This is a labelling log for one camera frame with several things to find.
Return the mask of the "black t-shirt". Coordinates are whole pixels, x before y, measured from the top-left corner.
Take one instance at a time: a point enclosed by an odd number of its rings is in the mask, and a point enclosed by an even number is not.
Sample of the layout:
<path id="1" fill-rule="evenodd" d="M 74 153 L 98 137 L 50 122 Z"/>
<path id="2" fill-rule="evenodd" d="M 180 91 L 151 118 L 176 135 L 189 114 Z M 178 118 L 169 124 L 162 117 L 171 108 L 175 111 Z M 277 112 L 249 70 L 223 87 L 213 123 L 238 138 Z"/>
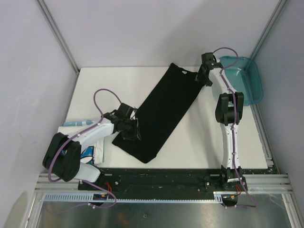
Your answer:
<path id="1" fill-rule="evenodd" d="M 171 63 L 136 112 L 141 139 L 127 140 L 119 133 L 112 144 L 139 161 L 149 163 L 157 156 L 204 86 L 196 78 L 196 72 Z"/>

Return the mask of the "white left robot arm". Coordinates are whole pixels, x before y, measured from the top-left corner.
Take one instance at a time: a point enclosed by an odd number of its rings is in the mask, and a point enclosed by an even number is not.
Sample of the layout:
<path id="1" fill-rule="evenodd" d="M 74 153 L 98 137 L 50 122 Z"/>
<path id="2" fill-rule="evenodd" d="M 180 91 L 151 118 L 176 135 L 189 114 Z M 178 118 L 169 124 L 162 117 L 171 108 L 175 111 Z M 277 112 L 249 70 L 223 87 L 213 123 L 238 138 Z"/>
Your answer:
<path id="1" fill-rule="evenodd" d="M 123 139 L 140 140 L 138 119 L 132 116 L 137 109 L 121 103 L 117 110 L 101 115 L 101 119 L 80 131 L 67 135 L 56 133 L 43 159 L 49 171 L 49 181 L 72 179 L 87 181 L 95 190 L 101 189 L 105 178 L 99 168 L 81 162 L 81 154 L 98 140 L 119 132 Z"/>

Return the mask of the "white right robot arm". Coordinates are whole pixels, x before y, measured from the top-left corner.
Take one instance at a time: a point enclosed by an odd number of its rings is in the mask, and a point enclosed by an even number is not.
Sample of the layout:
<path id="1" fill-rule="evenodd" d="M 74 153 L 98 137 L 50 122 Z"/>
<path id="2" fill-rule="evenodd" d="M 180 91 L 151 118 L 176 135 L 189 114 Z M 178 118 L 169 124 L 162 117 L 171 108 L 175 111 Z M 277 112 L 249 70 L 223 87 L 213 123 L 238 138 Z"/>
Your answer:
<path id="1" fill-rule="evenodd" d="M 244 94 L 232 86 L 225 74 L 225 68 L 212 52 L 202 54 L 201 60 L 196 81 L 206 86 L 215 86 L 219 92 L 215 110 L 215 118 L 223 136 L 222 176 L 219 178 L 219 185 L 223 190 L 231 190 L 236 182 L 242 182 L 237 136 L 243 115 Z"/>

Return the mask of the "teal plastic bin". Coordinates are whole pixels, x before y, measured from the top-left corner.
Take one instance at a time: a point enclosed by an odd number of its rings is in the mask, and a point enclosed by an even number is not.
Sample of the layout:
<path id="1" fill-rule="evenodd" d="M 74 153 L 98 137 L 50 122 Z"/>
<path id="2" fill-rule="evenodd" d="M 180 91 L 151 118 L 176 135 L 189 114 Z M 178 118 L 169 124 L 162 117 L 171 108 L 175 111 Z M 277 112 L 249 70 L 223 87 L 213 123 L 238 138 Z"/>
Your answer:
<path id="1" fill-rule="evenodd" d="M 223 56 L 220 62 L 232 86 L 244 94 L 244 105 L 251 106 L 259 103 L 264 96 L 256 63 L 247 57 Z"/>

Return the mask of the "white folded daisy t-shirt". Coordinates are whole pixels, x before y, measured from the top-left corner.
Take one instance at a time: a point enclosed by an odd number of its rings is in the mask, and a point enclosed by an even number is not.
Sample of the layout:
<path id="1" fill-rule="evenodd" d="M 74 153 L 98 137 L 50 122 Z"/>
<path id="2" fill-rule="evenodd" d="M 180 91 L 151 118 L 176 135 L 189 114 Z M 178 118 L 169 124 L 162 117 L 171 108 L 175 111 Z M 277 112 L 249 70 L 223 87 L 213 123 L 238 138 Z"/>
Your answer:
<path id="1" fill-rule="evenodd" d="M 82 128 L 94 123 L 95 121 L 92 120 L 64 122 L 63 125 L 58 128 L 58 132 L 63 134 L 75 134 Z M 95 142 L 81 152 L 80 161 L 91 165 L 102 164 L 104 162 L 104 139 Z"/>

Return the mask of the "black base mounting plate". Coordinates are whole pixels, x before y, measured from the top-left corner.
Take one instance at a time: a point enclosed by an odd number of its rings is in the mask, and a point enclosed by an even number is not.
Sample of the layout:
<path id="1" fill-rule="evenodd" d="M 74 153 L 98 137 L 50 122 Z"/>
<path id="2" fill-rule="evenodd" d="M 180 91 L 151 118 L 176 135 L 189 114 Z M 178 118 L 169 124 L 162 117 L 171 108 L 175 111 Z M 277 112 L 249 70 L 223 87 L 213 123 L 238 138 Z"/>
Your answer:
<path id="1" fill-rule="evenodd" d="M 212 200 L 221 192 L 230 203 L 237 201 L 237 190 L 247 190 L 247 182 L 223 183 L 221 169 L 135 169 L 102 168 L 95 186 L 78 185 L 79 190 L 94 191 L 111 187 L 119 200 L 194 201 Z"/>

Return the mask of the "right aluminium frame post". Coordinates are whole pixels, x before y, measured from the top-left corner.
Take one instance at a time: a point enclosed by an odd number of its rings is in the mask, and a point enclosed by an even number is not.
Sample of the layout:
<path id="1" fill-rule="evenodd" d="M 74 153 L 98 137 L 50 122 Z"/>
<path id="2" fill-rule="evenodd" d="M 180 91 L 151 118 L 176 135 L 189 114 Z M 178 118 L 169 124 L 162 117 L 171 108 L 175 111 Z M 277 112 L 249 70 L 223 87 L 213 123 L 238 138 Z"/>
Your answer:
<path id="1" fill-rule="evenodd" d="M 275 24 L 279 20 L 281 14 L 285 10 L 288 3 L 289 3 L 289 0 L 279 0 L 278 1 L 274 11 L 272 12 L 272 14 L 271 14 L 266 26 L 265 26 L 265 28 L 263 29 L 263 32 L 262 32 L 261 36 L 259 37 L 258 42 L 256 43 L 253 51 L 251 52 L 251 55 L 249 57 L 250 59 L 254 60 L 257 57 L 260 49 L 262 48 L 262 46 L 265 43 L 268 36 L 270 35 L 272 29 L 274 28 Z"/>

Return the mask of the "aluminium frame post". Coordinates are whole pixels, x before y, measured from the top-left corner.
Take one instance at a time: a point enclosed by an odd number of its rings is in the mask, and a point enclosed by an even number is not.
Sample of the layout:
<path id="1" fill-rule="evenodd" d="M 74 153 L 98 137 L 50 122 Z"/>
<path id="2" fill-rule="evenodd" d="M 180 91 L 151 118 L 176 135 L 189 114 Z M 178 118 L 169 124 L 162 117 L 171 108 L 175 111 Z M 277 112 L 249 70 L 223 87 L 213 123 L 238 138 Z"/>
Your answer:
<path id="1" fill-rule="evenodd" d="M 57 40 L 63 54 L 65 55 L 66 59 L 68 60 L 70 66 L 72 67 L 73 71 L 78 75 L 80 72 L 79 67 L 76 64 L 74 57 L 54 19 L 50 9 L 48 8 L 47 4 L 44 0 L 35 0 L 38 8 L 40 9 L 44 19 L 46 20 L 47 24 L 49 25 L 55 39 Z"/>
<path id="2" fill-rule="evenodd" d="M 288 3 L 289 3 L 289 0 L 279 0 L 278 1 L 274 11 L 272 12 L 272 14 L 271 14 L 266 26 L 265 26 L 265 28 L 263 29 L 263 32 L 262 32 L 261 36 L 259 37 L 258 42 L 256 43 L 253 51 L 251 52 L 251 55 L 249 57 L 250 59 L 254 60 L 257 57 L 260 49 L 262 48 L 262 46 L 265 43 L 268 36 L 270 35 L 272 29 L 274 28 L 275 24 L 279 20 L 281 14 L 285 10 Z"/>

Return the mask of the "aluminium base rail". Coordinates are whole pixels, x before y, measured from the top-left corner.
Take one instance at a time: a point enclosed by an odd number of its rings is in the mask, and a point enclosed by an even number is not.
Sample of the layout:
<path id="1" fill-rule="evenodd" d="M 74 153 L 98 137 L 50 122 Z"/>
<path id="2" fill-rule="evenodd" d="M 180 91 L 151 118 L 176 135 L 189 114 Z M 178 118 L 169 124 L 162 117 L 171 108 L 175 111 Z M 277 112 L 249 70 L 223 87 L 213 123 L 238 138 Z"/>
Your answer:
<path id="1" fill-rule="evenodd" d="M 245 174 L 247 186 L 250 193 L 286 193 L 292 192 L 293 188 L 287 174 Z M 34 188 L 36 192 L 76 192 L 78 181 L 70 182 L 58 181 L 49 182 L 48 175 L 43 173 L 39 175 Z"/>

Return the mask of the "left aluminium frame post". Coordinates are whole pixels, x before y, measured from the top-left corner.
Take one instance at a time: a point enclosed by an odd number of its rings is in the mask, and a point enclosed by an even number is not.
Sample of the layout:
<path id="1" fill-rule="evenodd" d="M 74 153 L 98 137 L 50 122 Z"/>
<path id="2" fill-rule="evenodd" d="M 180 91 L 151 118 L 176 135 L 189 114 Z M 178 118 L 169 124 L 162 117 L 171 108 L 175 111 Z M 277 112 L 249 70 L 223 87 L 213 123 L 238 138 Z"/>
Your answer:
<path id="1" fill-rule="evenodd" d="M 50 9 L 48 8 L 47 4 L 44 0 L 35 0 L 38 8 L 40 9 L 44 19 L 46 20 L 47 24 L 49 25 L 55 39 L 57 40 L 63 54 L 65 55 L 66 59 L 68 60 L 70 66 L 72 67 L 73 71 L 78 75 L 80 72 L 79 67 L 76 64 L 74 57 L 54 19 Z"/>

